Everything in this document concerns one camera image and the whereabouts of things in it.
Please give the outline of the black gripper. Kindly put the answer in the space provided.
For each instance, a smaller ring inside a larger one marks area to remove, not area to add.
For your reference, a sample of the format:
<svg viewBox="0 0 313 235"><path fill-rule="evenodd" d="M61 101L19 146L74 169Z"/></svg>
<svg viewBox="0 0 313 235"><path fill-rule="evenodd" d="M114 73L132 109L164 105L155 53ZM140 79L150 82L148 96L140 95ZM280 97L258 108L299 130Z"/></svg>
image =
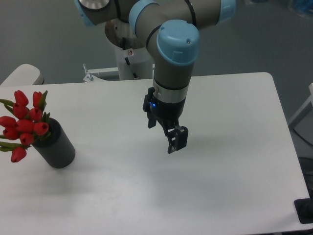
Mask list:
<svg viewBox="0 0 313 235"><path fill-rule="evenodd" d="M147 113L148 128L156 126L157 121L164 129L168 139L168 154L186 147L188 128L179 125L179 117L183 112L185 99L178 103L166 103L154 95L154 87L148 89L144 97L143 111Z"/></svg>

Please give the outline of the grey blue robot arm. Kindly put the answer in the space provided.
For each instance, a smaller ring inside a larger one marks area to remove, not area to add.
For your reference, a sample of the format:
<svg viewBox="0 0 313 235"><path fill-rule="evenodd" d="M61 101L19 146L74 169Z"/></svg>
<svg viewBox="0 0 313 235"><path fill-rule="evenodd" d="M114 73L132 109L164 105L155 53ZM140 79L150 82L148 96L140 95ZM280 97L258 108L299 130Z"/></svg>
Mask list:
<svg viewBox="0 0 313 235"><path fill-rule="evenodd" d="M86 25L121 20L154 60L153 85L144 97L148 127L160 124L168 153L187 145L188 129L179 125L194 62L199 53L199 30L233 16L234 0L77 0Z"/></svg>

